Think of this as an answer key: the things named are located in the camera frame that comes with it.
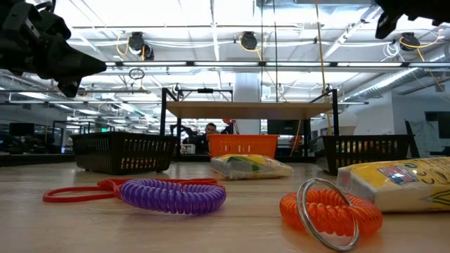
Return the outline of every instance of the wooden table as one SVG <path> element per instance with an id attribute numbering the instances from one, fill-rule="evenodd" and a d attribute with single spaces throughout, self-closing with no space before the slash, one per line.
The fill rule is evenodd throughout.
<path id="1" fill-rule="evenodd" d="M 167 102 L 183 119 L 311 119 L 331 110 L 330 103 Z"/>
<path id="2" fill-rule="evenodd" d="M 139 177 L 212 176 L 208 163 L 173 164 L 163 174 Z M 334 178 L 313 164 L 294 164 L 289 179 L 226 181 L 227 200 L 207 216 L 133 208 L 119 200 L 72 204 L 41 201 L 51 188 L 92 186 L 108 177 L 75 164 L 0 168 L 0 252 L 329 252 L 283 223 L 278 203 L 311 177 Z M 384 215 L 382 230 L 354 252 L 448 252 L 450 215 Z"/>

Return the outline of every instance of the plastic bag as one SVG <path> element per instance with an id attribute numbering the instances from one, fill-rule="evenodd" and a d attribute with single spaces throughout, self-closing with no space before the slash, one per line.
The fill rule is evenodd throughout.
<path id="1" fill-rule="evenodd" d="M 221 179 L 272 179 L 290 176 L 293 168 L 263 155 L 222 155 L 211 161 Z"/>
<path id="2" fill-rule="evenodd" d="M 450 157 L 354 164 L 337 184 L 382 212 L 450 210 Z"/>

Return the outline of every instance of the black plastic basket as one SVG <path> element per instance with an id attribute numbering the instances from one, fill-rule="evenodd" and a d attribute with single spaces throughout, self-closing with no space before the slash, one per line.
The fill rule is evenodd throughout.
<path id="1" fill-rule="evenodd" d="M 77 166 L 114 175 L 169 169 L 176 137 L 125 132 L 71 136 Z"/>
<path id="2" fill-rule="evenodd" d="M 408 155 L 410 135 L 321 136 L 313 142 L 319 165 L 332 175 L 338 168 L 364 162 L 404 160 Z"/>

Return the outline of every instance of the orange plastic basket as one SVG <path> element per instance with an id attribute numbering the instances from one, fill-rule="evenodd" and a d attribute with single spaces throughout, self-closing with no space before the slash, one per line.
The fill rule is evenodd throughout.
<path id="1" fill-rule="evenodd" d="M 275 158 L 278 135 L 210 134 L 211 158 L 227 154 L 265 155 Z"/>

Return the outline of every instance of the orange coiled cord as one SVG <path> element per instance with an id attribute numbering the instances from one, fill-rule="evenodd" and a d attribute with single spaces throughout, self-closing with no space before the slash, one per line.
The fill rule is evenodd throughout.
<path id="1" fill-rule="evenodd" d="M 333 190 L 313 189 L 308 191 L 307 211 L 319 232 L 336 233 L 338 236 L 353 235 L 353 218 L 356 218 L 362 236 L 378 231 L 383 224 L 380 210 L 369 201 L 347 194 L 353 207 Z M 283 219 L 297 229 L 304 229 L 297 209 L 297 193 L 289 193 L 280 201 Z"/>

